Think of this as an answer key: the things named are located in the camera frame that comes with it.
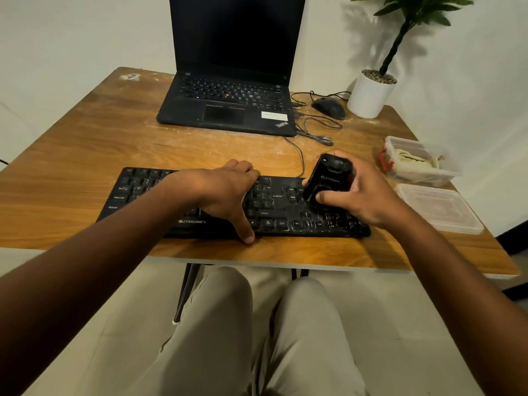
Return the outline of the person's left hand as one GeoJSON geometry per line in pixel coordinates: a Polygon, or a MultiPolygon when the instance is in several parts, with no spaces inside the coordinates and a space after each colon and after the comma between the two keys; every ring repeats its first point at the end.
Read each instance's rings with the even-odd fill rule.
{"type": "Polygon", "coordinates": [[[230,222],[231,207],[242,206],[245,195],[260,176],[256,169],[249,173],[235,171],[236,161],[229,160],[215,169],[181,170],[164,179],[161,187],[169,192],[168,198],[176,211],[185,213],[199,208],[230,222]]]}

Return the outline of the person's right hand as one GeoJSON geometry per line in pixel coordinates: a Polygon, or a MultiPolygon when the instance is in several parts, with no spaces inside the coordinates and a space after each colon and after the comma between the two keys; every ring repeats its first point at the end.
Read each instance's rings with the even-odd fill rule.
{"type": "Polygon", "coordinates": [[[372,162],[340,150],[330,154],[352,162],[354,179],[349,191],[354,192],[354,198],[351,205],[327,206],[347,210],[366,224],[385,230],[411,216],[413,210],[393,191],[372,162]]]}

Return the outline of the black handheld device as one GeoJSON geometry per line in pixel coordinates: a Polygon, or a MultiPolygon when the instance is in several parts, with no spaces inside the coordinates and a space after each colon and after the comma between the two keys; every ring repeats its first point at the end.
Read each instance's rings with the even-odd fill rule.
{"type": "Polygon", "coordinates": [[[321,154],[313,172],[304,185],[303,197],[316,210],[326,207],[316,200],[322,191],[348,192],[354,179],[354,168],[346,158],[329,153],[321,154]]]}

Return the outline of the black computer keyboard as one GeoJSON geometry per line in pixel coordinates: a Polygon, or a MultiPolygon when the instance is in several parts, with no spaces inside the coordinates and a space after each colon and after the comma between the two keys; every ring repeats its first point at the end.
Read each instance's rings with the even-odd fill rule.
{"type": "MultiPolygon", "coordinates": [[[[174,170],[125,167],[106,200],[97,222],[127,206],[174,170]]],[[[261,176],[243,200],[244,213],[256,236],[367,238],[371,228],[336,207],[311,206],[303,197],[301,178],[261,176]]],[[[178,239],[237,238],[233,225],[194,208],[164,235],[178,239]]]]}

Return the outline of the person's right forearm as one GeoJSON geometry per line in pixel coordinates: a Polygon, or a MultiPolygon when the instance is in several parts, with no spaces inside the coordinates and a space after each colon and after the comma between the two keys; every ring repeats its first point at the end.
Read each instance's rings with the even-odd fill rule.
{"type": "Polygon", "coordinates": [[[528,396],[528,313],[399,197],[383,226],[402,246],[486,396],[528,396]]]}

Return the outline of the person's left forearm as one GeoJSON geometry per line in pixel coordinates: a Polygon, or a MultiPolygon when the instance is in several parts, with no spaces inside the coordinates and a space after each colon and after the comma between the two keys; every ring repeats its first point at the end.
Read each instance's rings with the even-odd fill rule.
{"type": "Polygon", "coordinates": [[[0,277],[0,395],[21,395],[197,200],[198,170],[145,195],[0,277]]]}

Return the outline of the pale yellow cloth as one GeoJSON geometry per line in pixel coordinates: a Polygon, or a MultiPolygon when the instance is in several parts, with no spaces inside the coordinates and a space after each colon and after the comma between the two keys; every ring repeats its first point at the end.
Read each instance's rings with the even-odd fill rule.
{"type": "Polygon", "coordinates": [[[396,149],[395,152],[398,160],[394,161],[393,172],[396,176],[410,182],[421,182],[429,176],[432,169],[440,168],[436,158],[424,159],[403,149],[396,149]]]}

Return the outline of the black metal table leg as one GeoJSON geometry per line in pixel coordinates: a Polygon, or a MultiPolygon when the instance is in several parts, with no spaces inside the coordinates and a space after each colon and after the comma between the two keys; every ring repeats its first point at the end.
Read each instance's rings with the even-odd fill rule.
{"type": "Polygon", "coordinates": [[[197,276],[200,272],[200,269],[201,269],[201,264],[198,264],[198,263],[187,263],[186,264],[185,273],[184,273],[183,281],[181,285],[180,297],[178,299],[177,311],[173,318],[173,325],[176,325],[181,321],[181,315],[183,312],[183,308],[185,306],[185,303],[188,301],[190,295],[192,294],[192,291],[194,289],[194,285],[195,285],[197,276]]]}

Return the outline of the black computer mouse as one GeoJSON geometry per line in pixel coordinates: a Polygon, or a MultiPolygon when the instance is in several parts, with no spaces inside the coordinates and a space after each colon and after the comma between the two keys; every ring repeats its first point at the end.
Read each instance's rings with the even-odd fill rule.
{"type": "Polygon", "coordinates": [[[335,98],[323,97],[313,100],[312,108],[334,120],[344,120],[346,117],[344,107],[335,98]]]}

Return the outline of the white plant pot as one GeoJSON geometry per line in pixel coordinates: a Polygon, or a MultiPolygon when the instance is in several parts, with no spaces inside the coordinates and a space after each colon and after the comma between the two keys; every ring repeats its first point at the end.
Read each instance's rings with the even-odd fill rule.
{"type": "Polygon", "coordinates": [[[390,74],[382,75],[378,70],[363,69],[347,101],[348,111],[360,118],[375,119],[397,83],[397,79],[390,74]]]}

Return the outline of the clear plastic container lid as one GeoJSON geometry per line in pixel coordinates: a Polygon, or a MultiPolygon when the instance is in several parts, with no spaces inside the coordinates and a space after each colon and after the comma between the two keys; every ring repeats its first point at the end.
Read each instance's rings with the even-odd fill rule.
{"type": "Polygon", "coordinates": [[[485,229],[456,191],[409,184],[398,184],[394,191],[438,231],[479,235],[485,229]]]}

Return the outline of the black laptop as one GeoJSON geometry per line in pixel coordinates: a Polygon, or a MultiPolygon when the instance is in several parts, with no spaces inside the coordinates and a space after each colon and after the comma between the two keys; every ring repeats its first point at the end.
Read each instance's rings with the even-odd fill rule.
{"type": "Polygon", "coordinates": [[[306,0],[169,0],[176,74],[160,124],[297,135],[289,92],[306,0]]]}

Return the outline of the beige trousers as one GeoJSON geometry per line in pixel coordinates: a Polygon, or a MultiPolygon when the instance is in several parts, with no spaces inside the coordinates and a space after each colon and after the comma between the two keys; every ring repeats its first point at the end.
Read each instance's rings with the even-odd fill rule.
{"type": "Polygon", "coordinates": [[[367,396],[324,285],[266,273],[206,269],[175,325],[175,291],[136,297],[107,322],[79,396],[367,396]]]}

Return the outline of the clear plastic container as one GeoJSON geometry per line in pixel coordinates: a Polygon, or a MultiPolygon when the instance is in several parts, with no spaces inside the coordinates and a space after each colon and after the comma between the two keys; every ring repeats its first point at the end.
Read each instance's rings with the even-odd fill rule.
{"type": "Polygon", "coordinates": [[[429,176],[423,181],[415,183],[396,176],[393,170],[385,172],[387,177],[391,179],[407,184],[440,188],[450,183],[452,179],[462,175],[461,169],[459,168],[458,164],[452,159],[446,148],[437,144],[421,142],[417,140],[403,139],[394,136],[387,136],[383,148],[387,149],[387,152],[390,153],[394,161],[398,160],[397,153],[395,152],[395,150],[403,149],[407,152],[412,153],[415,156],[419,156],[424,159],[436,158],[439,162],[440,168],[432,169],[430,171],[429,176]]]}

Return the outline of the green artificial plant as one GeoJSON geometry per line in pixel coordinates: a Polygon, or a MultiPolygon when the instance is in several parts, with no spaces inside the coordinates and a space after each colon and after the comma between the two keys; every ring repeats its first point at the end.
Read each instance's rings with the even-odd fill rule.
{"type": "Polygon", "coordinates": [[[419,25],[438,24],[449,27],[451,23],[445,16],[446,12],[455,12],[474,3],[475,0],[384,0],[383,7],[374,16],[381,17],[400,11],[404,21],[381,67],[378,70],[365,70],[367,78],[383,84],[396,84],[397,80],[390,79],[387,71],[405,35],[419,25]]]}

